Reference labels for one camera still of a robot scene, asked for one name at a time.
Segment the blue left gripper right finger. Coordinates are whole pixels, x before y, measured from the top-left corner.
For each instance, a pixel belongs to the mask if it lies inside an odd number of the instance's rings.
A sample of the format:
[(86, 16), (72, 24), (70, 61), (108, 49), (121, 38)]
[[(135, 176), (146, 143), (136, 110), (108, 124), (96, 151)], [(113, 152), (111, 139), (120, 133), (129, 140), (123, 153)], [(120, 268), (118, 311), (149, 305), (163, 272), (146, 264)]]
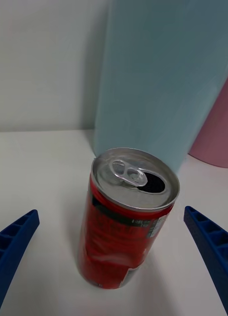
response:
[(228, 315), (228, 232), (191, 206), (186, 206), (184, 222)]

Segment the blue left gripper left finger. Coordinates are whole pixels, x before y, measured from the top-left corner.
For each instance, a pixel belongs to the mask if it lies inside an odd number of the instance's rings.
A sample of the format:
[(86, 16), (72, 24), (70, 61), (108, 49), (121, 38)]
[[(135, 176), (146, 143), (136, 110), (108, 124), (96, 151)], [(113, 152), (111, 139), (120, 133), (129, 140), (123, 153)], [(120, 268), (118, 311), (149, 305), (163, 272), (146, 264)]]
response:
[(31, 210), (0, 232), (0, 309), (24, 252), (39, 226)]

